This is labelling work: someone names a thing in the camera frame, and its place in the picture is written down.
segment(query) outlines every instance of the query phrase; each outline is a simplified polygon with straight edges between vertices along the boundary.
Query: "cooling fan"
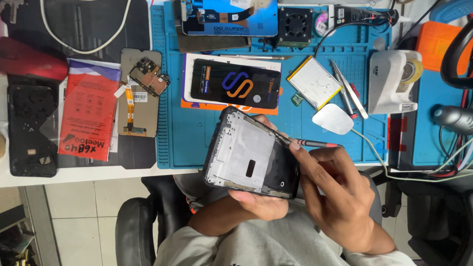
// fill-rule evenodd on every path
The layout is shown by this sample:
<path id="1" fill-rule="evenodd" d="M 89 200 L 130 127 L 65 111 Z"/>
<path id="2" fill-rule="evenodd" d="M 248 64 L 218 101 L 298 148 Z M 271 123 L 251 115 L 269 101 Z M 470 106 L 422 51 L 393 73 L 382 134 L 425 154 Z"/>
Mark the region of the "cooling fan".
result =
<path id="1" fill-rule="evenodd" d="M 311 9 L 280 8 L 276 46 L 307 47 L 312 35 Z"/>

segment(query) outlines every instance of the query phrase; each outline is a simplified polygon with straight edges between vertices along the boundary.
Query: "white cable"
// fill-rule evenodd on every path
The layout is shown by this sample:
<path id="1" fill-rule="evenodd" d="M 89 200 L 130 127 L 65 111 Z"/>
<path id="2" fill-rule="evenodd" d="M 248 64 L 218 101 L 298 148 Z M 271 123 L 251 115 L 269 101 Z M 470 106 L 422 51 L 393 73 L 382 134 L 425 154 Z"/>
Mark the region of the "white cable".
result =
<path id="1" fill-rule="evenodd" d="M 462 163 L 460 164 L 460 166 L 458 167 L 458 170 L 463 170 L 463 168 L 465 167 L 466 163 L 468 162 L 468 160 L 470 159 L 471 155 L 472 155 L 472 152 L 473 152 L 473 144 L 470 145 L 470 147 L 468 147 L 468 150 L 466 151 L 466 155 L 465 155 L 465 159 L 462 161 Z"/>
<path id="2" fill-rule="evenodd" d="M 392 178 L 392 179 L 397 179 L 397 180 L 404 180 L 404 181 L 422 181 L 422 182 L 431 182 L 431 183 L 437 183 L 437 182 L 443 182 L 443 181 L 447 181 L 447 180 L 451 180 L 451 179 L 455 179 L 455 178 L 459 178 L 459 177 L 466 177 L 466 176 L 470 176 L 471 174 L 466 174 L 466 175 L 460 175 L 460 176 L 455 176 L 455 177 L 449 177 L 449 178 L 444 178 L 444 179 L 439 179 L 439 180 L 429 180 L 429 179 L 417 179 L 417 178 L 403 178 L 403 177 L 392 177 L 388 174 L 388 170 L 387 170 L 387 167 L 386 167 L 386 164 L 383 162 L 383 160 L 381 159 L 381 157 L 379 156 L 378 152 L 376 151 L 375 147 L 373 146 L 373 143 L 371 143 L 371 141 L 369 141 L 369 139 L 367 137 L 365 137 L 363 134 L 361 134 L 360 132 L 354 130 L 354 129 L 351 129 L 354 133 L 356 133 L 357 135 L 359 135 L 360 137 L 362 137 L 363 139 L 365 139 L 368 144 L 371 146 L 371 149 L 373 150 L 373 152 L 375 153 L 376 157 L 378 158 L 379 162 L 381 163 L 381 165 L 383 165 L 383 168 L 385 170 L 385 175 L 386 177 L 389 177 L 389 178 Z M 450 156 L 450 158 L 448 158 L 448 160 L 443 164 L 441 165 L 439 168 L 437 168 L 436 170 L 432 171 L 432 172 L 429 172 L 428 174 L 433 174 L 433 173 L 436 173 L 437 171 L 440 171 L 443 167 L 445 167 L 449 162 L 451 162 L 455 156 L 457 154 L 459 154 L 466 146 L 468 146 L 471 142 L 473 142 L 473 138 L 471 138 L 469 141 L 467 141 L 462 147 L 460 147 L 460 149 L 458 149 L 452 156 Z M 473 163 L 473 160 L 470 161 L 470 163 L 465 167 L 465 169 L 468 169 L 470 167 L 470 165 Z"/>
<path id="3" fill-rule="evenodd" d="M 122 24 L 120 25 L 120 27 L 118 28 L 117 32 L 115 32 L 115 34 L 113 34 L 113 36 L 110 37 L 110 39 L 108 41 L 106 41 L 104 44 L 102 44 L 101 46 L 95 48 L 94 50 L 90 50 L 90 51 L 80 51 L 80 50 L 74 49 L 74 48 L 70 47 L 69 45 L 65 44 L 63 41 L 61 41 L 58 37 L 56 37 L 56 35 L 54 35 L 54 33 L 49 28 L 48 22 L 46 21 L 46 13 L 44 11 L 44 0 L 39 0 L 39 3 L 40 3 L 40 6 L 41 6 L 41 17 L 43 18 L 44 26 L 46 26 L 46 30 L 49 32 L 49 34 L 56 41 L 58 41 L 63 46 L 73 50 L 76 53 L 91 54 L 91 53 L 95 53 L 97 51 L 100 51 L 105 46 L 109 45 L 109 43 L 111 43 L 117 37 L 117 35 L 122 31 L 123 26 L 125 26 L 126 17 L 128 16 L 128 9 L 130 8 L 131 0 L 128 0 L 128 2 L 126 3 L 125 14 L 123 15 L 123 21 L 122 21 Z"/>

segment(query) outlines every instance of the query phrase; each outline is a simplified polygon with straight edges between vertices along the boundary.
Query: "white tile floor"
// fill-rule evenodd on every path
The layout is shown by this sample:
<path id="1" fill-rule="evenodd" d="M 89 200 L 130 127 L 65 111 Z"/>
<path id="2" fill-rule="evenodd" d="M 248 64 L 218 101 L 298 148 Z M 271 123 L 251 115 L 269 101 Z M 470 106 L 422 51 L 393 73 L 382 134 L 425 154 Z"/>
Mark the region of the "white tile floor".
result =
<path id="1" fill-rule="evenodd" d="M 64 266 L 116 266 L 115 223 L 120 206 L 133 197 L 147 197 L 149 192 L 140 178 L 45 185 L 53 218 L 54 233 Z M 378 190 L 384 203 L 385 184 Z M 417 254 L 409 247 L 407 201 L 397 218 L 383 218 L 383 228 L 400 251 L 412 258 Z M 155 249 L 158 224 L 153 224 Z M 322 233 L 336 253 L 341 247 Z"/>

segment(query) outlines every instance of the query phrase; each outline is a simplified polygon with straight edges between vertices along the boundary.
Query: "hole in midframe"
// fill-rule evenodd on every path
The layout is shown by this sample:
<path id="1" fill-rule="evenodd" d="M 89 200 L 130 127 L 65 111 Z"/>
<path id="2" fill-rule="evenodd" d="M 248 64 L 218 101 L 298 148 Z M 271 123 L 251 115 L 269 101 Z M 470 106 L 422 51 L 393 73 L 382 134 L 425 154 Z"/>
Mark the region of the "hole in midframe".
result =
<path id="1" fill-rule="evenodd" d="M 248 168 L 246 169 L 246 176 L 251 177 L 253 175 L 254 165 L 256 164 L 255 161 L 250 160 L 248 163 Z"/>

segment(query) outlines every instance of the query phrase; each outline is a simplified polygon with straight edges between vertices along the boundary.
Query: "green wire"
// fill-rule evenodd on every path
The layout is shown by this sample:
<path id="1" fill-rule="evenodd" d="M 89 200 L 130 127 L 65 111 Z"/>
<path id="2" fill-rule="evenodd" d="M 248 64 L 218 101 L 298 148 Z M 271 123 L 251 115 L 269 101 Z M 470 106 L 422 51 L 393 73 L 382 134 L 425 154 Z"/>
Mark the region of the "green wire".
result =
<path id="1" fill-rule="evenodd" d="M 444 182 L 444 181 L 448 181 L 448 180 L 452 180 L 452 179 L 455 179 L 455 178 L 459 178 L 459 177 L 467 177 L 467 176 L 470 176 L 471 174 L 467 174 L 467 175 L 460 175 L 460 176 L 455 176 L 455 177 L 449 177 L 449 178 L 445 178 L 445 179 L 439 179 L 439 180 L 430 180 L 430 179 L 416 179 L 416 178 L 403 178 L 403 177 L 392 177 L 390 175 L 388 175 L 388 170 L 387 170 L 387 167 L 386 167 L 386 164 L 383 162 L 383 160 L 381 159 L 381 157 L 379 156 L 378 152 L 376 151 L 375 147 L 373 146 L 373 143 L 371 143 L 371 141 L 369 141 L 369 139 L 367 137 L 365 137 L 363 134 L 361 134 L 360 132 L 354 130 L 354 129 L 351 129 L 354 133 L 356 133 L 357 135 L 359 135 L 360 137 L 362 137 L 363 139 L 365 139 L 369 145 L 371 146 L 371 149 L 374 151 L 376 157 L 378 158 L 379 162 L 381 163 L 381 165 L 383 165 L 384 167 L 384 170 L 385 170 L 385 175 L 386 177 L 389 177 L 389 178 L 392 178 L 392 179 L 397 179 L 397 180 L 404 180 L 404 181 L 421 181 L 421 182 L 431 182 L 431 183 L 438 183 L 438 182 Z M 450 158 L 448 158 L 448 160 L 442 164 L 439 168 L 437 168 L 436 170 L 432 171 L 432 172 L 429 172 L 428 174 L 433 174 L 433 173 L 436 173 L 438 171 L 440 171 L 443 167 L 445 167 L 449 162 L 451 162 L 455 156 L 457 154 L 459 154 L 466 146 L 468 146 L 471 142 L 473 142 L 473 138 L 471 138 L 469 141 L 467 141 L 462 147 L 460 147 L 460 149 L 458 149 L 454 154 L 452 154 L 452 156 L 450 156 Z M 464 169 L 468 169 L 471 164 L 473 163 L 473 159 L 470 160 L 470 162 L 465 166 Z"/>

